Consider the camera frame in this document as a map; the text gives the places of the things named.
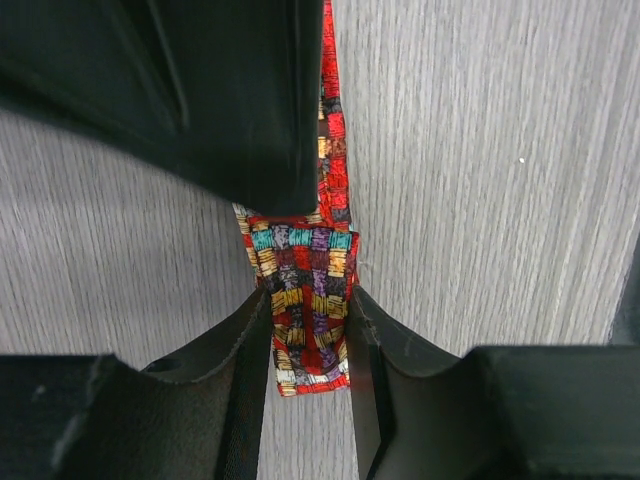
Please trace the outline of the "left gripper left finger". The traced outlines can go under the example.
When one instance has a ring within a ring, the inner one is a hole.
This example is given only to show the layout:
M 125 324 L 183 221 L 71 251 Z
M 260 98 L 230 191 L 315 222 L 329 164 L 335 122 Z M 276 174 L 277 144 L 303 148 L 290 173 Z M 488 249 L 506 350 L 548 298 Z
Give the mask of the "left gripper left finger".
M 271 351 L 267 293 L 136 370 L 112 354 L 1 359 L 5 479 L 253 479 Z

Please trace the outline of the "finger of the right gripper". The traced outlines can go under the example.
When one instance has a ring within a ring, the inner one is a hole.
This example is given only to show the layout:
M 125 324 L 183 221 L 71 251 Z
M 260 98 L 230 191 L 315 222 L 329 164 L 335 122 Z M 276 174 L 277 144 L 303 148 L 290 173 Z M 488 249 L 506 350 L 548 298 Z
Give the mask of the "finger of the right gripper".
M 5 1 L 1 105 L 263 215 L 317 206 L 320 1 Z

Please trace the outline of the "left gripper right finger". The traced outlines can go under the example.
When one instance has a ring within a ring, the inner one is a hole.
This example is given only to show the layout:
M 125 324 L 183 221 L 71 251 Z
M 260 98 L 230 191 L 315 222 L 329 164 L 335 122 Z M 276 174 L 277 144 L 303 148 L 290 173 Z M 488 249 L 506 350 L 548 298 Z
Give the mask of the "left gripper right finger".
M 479 346 L 457 357 L 355 288 L 346 344 L 364 479 L 635 479 L 639 351 Z

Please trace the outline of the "multicoloured plaid tie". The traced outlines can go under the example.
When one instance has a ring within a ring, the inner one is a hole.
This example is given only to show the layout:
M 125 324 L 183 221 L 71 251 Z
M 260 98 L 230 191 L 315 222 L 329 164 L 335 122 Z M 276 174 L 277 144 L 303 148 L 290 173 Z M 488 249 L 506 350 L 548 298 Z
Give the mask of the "multicoloured plaid tie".
M 270 295 L 277 388 L 293 397 L 350 383 L 344 324 L 358 282 L 359 235 L 349 208 L 346 127 L 331 2 L 323 12 L 318 204 L 306 216 L 234 212 L 258 284 Z

